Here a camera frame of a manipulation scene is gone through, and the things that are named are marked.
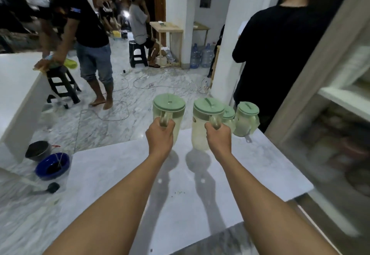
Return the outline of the person's right hand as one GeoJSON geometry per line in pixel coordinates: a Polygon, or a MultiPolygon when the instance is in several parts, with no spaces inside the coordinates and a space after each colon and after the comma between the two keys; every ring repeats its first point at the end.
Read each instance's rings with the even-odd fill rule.
{"type": "Polygon", "coordinates": [[[217,161],[223,160],[232,154],[232,133],[229,128],[228,134],[206,134],[209,148],[217,161]]]}

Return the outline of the person's left hand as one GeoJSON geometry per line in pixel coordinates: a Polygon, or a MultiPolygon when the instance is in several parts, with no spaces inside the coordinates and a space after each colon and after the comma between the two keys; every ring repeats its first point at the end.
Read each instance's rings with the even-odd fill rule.
{"type": "Polygon", "coordinates": [[[165,160],[173,147],[173,132],[153,131],[153,122],[146,131],[149,156],[165,160]]]}

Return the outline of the green lidded plastic pitcher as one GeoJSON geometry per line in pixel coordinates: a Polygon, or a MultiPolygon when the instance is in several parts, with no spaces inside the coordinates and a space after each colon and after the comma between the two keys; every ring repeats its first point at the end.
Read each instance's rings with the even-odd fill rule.
{"type": "Polygon", "coordinates": [[[173,144],[177,141],[185,108],[185,101],[181,97],[170,93],[159,94],[152,101],[153,120],[159,117],[160,126],[162,127],[167,127],[170,119],[175,123],[173,144]]]}
{"type": "Polygon", "coordinates": [[[216,130],[220,128],[225,105],[215,98],[199,98],[193,103],[192,146],[196,150],[207,151],[209,145],[206,137],[206,122],[210,122],[216,130]]]}
{"type": "Polygon", "coordinates": [[[260,125],[259,112],[260,110],[256,104],[246,101],[240,102],[234,118],[234,135],[238,137],[252,135],[260,125]]]}

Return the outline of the person's left forearm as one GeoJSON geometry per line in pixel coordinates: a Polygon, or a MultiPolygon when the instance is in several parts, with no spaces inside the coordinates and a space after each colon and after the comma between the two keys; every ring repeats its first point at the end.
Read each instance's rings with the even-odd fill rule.
{"type": "Polygon", "coordinates": [[[155,178],[171,150],[148,157],[79,215],[42,255],[128,255],[155,178]]]}

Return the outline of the person's right forearm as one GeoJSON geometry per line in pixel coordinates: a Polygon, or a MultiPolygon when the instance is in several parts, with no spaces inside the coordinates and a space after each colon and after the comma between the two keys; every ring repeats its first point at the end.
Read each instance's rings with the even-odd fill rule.
{"type": "Polygon", "coordinates": [[[261,184],[231,152],[216,158],[259,255],[339,255],[312,225],[261,184]]]}

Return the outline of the small green lidded pitcher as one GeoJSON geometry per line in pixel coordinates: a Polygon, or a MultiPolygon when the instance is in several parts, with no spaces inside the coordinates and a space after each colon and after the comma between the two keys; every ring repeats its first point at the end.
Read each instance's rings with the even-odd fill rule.
{"type": "Polygon", "coordinates": [[[231,133],[234,133],[236,129],[235,111],[232,107],[228,105],[225,105],[222,123],[230,128],[231,133]]]}

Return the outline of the blue water gallon bottle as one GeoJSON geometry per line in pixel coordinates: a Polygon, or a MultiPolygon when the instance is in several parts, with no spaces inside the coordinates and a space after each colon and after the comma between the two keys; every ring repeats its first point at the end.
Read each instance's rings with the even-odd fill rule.
{"type": "Polygon", "coordinates": [[[196,69],[199,67],[201,61],[201,52],[198,50],[198,45],[195,43],[191,49],[191,58],[189,63],[190,69],[196,69]]]}

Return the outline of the clear water gallon bottle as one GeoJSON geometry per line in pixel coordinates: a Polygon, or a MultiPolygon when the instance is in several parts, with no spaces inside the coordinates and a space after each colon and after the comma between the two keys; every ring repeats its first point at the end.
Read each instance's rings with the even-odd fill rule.
{"type": "Polygon", "coordinates": [[[202,50],[200,66],[203,68],[210,68],[214,58],[214,46],[207,43],[206,47],[202,50]]]}

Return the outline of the black plastic stool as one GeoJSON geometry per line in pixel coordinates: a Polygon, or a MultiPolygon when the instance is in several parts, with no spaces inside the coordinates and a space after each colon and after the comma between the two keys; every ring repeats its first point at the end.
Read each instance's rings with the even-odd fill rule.
{"type": "Polygon", "coordinates": [[[129,40],[128,47],[130,66],[135,68],[136,65],[143,64],[145,67],[148,67],[145,46],[137,44],[134,40],[129,40]]]}
{"type": "Polygon", "coordinates": [[[80,103],[77,92],[81,92],[81,89],[66,66],[52,68],[46,72],[46,76],[51,88],[47,98],[48,104],[51,104],[52,100],[56,99],[59,105],[68,110],[68,103],[64,102],[63,98],[70,98],[73,104],[80,103]]]}

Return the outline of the light wooden table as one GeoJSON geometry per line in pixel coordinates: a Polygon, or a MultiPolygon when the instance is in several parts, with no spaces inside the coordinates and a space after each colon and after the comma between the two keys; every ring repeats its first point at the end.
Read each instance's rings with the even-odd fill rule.
{"type": "Polygon", "coordinates": [[[180,67],[182,66],[182,44],[183,44],[183,29],[171,22],[149,22],[151,27],[151,35],[154,37],[154,32],[156,32],[155,40],[158,43],[160,50],[159,55],[156,57],[156,63],[160,65],[161,68],[166,67],[180,67]],[[167,48],[170,50],[174,62],[171,63],[168,57],[163,54],[164,46],[162,38],[164,34],[169,35],[169,41],[167,43],[167,48]]]}
{"type": "Polygon", "coordinates": [[[207,27],[206,25],[204,24],[201,24],[197,21],[194,21],[193,22],[193,32],[194,31],[205,31],[205,38],[204,38],[204,46],[207,45],[207,37],[208,37],[208,32],[209,32],[210,28],[207,27]]]}

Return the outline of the glass door cabinet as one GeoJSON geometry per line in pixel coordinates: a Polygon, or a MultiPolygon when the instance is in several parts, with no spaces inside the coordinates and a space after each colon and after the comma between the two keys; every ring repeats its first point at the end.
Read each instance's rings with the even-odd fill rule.
{"type": "Polygon", "coordinates": [[[313,188],[298,211],[340,255],[370,255],[370,0],[312,0],[330,18],[266,135],[313,188]]]}

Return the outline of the blue plastic basin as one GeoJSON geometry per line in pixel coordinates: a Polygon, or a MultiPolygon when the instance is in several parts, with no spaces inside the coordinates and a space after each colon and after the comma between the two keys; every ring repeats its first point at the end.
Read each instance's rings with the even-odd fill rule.
{"type": "Polygon", "coordinates": [[[71,158],[68,154],[54,153],[39,162],[34,173],[42,181],[51,181],[66,173],[70,165],[71,158]]]}

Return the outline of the black metal pot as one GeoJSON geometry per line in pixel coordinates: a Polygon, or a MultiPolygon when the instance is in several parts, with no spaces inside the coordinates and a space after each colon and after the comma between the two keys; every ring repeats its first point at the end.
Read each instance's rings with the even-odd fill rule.
{"type": "Polygon", "coordinates": [[[36,163],[41,162],[47,158],[52,152],[52,146],[47,141],[36,141],[29,145],[25,158],[30,159],[36,163]]]}

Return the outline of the black ladle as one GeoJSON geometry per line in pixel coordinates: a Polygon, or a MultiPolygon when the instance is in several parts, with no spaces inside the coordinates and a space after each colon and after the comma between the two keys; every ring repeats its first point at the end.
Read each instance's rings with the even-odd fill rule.
{"type": "Polygon", "coordinates": [[[60,189],[60,185],[56,182],[50,183],[47,187],[41,185],[33,186],[31,195],[47,195],[54,194],[60,189]]]}

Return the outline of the white table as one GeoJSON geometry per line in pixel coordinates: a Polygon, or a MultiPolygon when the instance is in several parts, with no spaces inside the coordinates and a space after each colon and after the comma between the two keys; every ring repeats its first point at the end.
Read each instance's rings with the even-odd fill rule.
{"type": "Polygon", "coordinates": [[[50,93],[41,52],[0,55],[0,167],[21,163],[50,93]]]}

